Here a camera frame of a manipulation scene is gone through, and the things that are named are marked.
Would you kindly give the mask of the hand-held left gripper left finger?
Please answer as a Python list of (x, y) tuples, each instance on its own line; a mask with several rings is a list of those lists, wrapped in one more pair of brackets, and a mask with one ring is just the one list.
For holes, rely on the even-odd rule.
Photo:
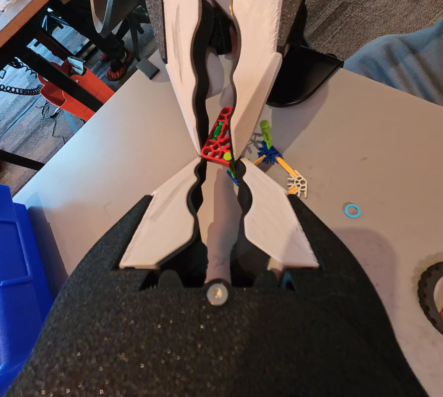
[(208, 254), (202, 243), (197, 212), (207, 163), (197, 157), (160, 185), (119, 261), (119, 268), (174, 271), (186, 287), (200, 287), (207, 274)]

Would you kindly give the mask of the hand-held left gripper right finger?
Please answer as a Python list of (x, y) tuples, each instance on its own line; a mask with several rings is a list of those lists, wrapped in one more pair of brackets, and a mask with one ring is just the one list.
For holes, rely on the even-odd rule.
[(252, 287), (271, 272), (279, 284), (293, 269), (319, 270), (307, 234), (287, 191), (251, 161), (236, 162), (241, 217), (232, 256), (232, 286)]

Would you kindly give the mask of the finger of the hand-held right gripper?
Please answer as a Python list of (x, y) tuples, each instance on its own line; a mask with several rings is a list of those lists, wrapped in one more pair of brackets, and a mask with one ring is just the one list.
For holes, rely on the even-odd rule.
[(282, 63), (277, 51), (283, 0), (230, 0), (239, 35), (231, 82), (235, 107), (230, 117), (233, 157), (240, 157), (262, 114)]
[(201, 156), (209, 135), (206, 56), (213, 34), (214, 10), (207, 0), (163, 0), (163, 15), (166, 69), (197, 154)]

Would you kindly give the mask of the colourful rod connector toy model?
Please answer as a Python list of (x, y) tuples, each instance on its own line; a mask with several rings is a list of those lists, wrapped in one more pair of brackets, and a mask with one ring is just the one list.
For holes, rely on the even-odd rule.
[(262, 120), (259, 123), (260, 130), (263, 136), (261, 146), (259, 146), (257, 155), (258, 158), (253, 162), (253, 165), (259, 166), (264, 163), (267, 165), (280, 165), (288, 174), (287, 178), (287, 193), (296, 195), (297, 197), (304, 196), (307, 198), (308, 182), (307, 179), (297, 170), (285, 162), (282, 154), (272, 144), (271, 128), (268, 120)]

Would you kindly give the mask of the red connectors with green clip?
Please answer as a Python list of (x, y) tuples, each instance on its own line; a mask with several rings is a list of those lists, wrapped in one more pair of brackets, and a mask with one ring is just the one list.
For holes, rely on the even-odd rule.
[(224, 155), (228, 154), (229, 156), (232, 156), (229, 135), (229, 119), (232, 111), (233, 107), (224, 107), (220, 111), (201, 150), (202, 158), (208, 162), (219, 164), (226, 168), (230, 166), (230, 161), (226, 160)]

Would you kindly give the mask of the small black block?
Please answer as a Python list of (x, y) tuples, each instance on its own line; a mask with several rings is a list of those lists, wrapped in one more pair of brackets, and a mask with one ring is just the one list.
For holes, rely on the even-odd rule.
[(149, 80), (152, 80), (159, 73), (159, 68), (146, 57), (137, 62), (136, 68), (140, 70)]

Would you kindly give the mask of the orange tote bin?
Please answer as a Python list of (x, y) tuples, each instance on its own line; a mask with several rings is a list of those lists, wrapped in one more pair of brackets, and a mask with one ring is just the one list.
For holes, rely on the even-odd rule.
[[(73, 67), (74, 63), (71, 58), (66, 59), (61, 65), (54, 62), (52, 64), (101, 103), (106, 103), (114, 95), (114, 91), (85, 66), (82, 67), (83, 74), (80, 75), (78, 73), (80, 68)], [(94, 112), (91, 109), (50, 83), (43, 76), (38, 75), (38, 80), (42, 84), (40, 94), (55, 107), (61, 108), (83, 121), (88, 121), (93, 116)]]

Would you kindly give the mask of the wooden desk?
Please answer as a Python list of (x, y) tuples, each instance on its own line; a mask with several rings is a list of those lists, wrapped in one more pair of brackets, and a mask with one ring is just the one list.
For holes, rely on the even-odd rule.
[(40, 30), (38, 15), (50, 0), (16, 0), (1, 13), (0, 20), (0, 69), (17, 57), (21, 62), (43, 76), (47, 81), (74, 97), (84, 106), (97, 112), (102, 102), (70, 77), (56, 68), (51, 62), (28, 47)]

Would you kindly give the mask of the person's leg in jeans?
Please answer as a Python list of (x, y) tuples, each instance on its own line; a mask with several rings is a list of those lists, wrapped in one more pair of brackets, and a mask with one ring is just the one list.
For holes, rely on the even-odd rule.
[(410, 34), (379, 37), (344, 62), (345, 70), (443, 105), (443, 18)]

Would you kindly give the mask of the blue plastic bin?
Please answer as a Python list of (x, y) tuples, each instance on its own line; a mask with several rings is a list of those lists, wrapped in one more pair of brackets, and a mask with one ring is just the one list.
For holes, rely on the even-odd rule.
[(26, 207), (0, 187), (0, 362), (6, 387), (29, 357), (52, 307)]

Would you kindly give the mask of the black stand pole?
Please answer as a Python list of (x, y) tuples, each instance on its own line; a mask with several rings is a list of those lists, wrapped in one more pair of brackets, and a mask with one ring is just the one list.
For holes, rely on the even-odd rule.
[(14, 153), (10, 153), (2, 149), (0, 150), (0, 160), (2, 162), (6, 162), (12, 165), (24, 167), (35, 171), (41, 170), (42, 167), (44, 167), (45, 165), (42, 162), (38, 162), (27, 157), (16, 155)]

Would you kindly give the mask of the black toy tyre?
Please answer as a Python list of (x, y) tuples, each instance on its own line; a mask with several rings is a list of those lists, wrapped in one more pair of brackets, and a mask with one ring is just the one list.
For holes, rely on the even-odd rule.
[(443, 262), (429, 266), (420, 276), (417, 284), (419, 305), (431, 325), (443, 334), (443, 320), (438, 315), (435, 288), (443, 277)]

